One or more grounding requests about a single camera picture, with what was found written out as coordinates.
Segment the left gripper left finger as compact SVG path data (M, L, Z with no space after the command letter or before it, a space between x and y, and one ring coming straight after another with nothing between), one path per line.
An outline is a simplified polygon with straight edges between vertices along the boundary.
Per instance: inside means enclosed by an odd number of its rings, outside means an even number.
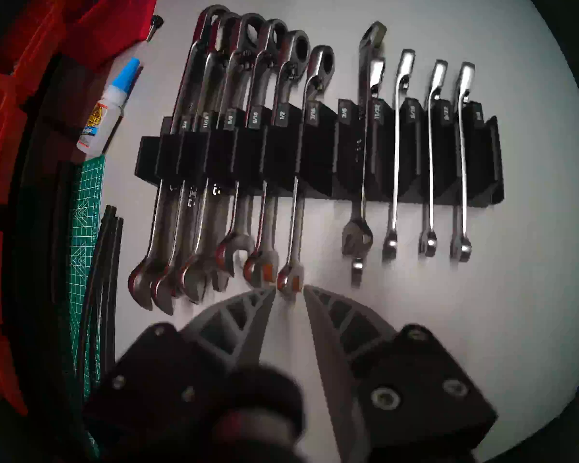
M178 330L150 325L84 404L89 429L152 429L186 415L229 371L256 363L276 291L218 302Z

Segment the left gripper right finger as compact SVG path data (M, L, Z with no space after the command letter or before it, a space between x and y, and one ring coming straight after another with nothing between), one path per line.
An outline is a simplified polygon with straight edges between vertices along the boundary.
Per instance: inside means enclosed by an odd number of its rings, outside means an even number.
M303 297L341 462L477 462L498 415L428 328L317 286Z

